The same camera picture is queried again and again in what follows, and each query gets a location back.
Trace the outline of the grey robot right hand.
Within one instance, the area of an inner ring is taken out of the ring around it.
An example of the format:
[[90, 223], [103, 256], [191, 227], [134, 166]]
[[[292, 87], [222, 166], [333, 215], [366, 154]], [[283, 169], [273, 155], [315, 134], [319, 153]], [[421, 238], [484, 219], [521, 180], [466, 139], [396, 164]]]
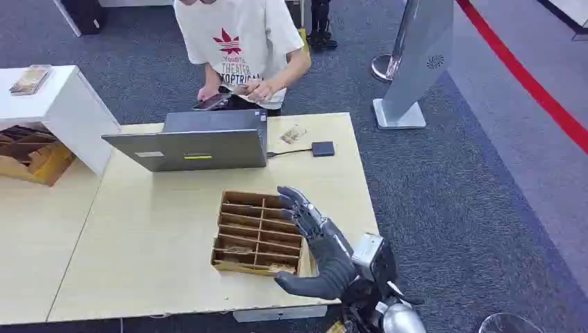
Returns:
[[299, 277], [280, 271], [275, 274], [274, 281], [291, 295], [323, 300], [340, 298], [356, 278], [351, 259], [352, 247], [337, 225], [322, 215], [300, 190], [278, 186], [277, 192], [286, 206], [283, 215], [296, 224], [306, 239], [318, 274], [314, 277]]

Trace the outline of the person's left hand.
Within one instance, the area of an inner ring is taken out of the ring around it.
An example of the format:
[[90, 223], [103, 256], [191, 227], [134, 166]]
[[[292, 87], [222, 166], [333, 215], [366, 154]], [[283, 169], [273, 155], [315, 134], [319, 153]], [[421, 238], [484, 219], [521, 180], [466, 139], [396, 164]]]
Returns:
[[272, 80], [252, 79], [245, 84], [245, 95], [255, 103], [270, 99], [276, 91]]

